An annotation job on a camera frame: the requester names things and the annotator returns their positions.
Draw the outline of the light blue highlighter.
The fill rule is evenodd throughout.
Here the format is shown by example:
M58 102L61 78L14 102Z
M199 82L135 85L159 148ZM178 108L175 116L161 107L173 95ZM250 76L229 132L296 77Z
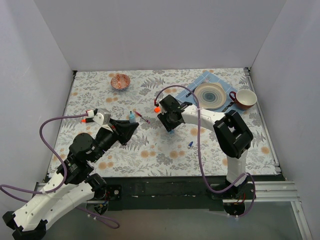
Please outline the light blue highlighter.
M129 122L130 123L135 123L136 122L136 115L133 111L130 111L129 113Z

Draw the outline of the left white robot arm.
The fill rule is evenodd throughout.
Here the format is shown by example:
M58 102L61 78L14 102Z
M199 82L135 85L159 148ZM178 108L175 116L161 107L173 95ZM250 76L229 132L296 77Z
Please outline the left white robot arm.
M139 123L111 119L95 137L80 133L69 146L69 154L46 185L21 208L3 215L15 240L41 240L59 218L86 200L106 196L107 183L91 163L99 160L116 142L125 146Z

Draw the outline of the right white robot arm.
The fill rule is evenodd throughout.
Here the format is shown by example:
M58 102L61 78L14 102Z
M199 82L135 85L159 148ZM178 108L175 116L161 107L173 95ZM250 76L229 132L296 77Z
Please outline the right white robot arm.
M245 192L247 184L246 158L253 140L253 134L240 114L231 110L227 113L201 109L190 102L179 103L172 95L167 95L159 103L154 101L157 117L170 132L181 124L197 126L197 154L200 172L208 190L215 195L228 195L237 199ZM227 157L225 185L212 188L209 185L201 159L201 128L215 133L221 150Z

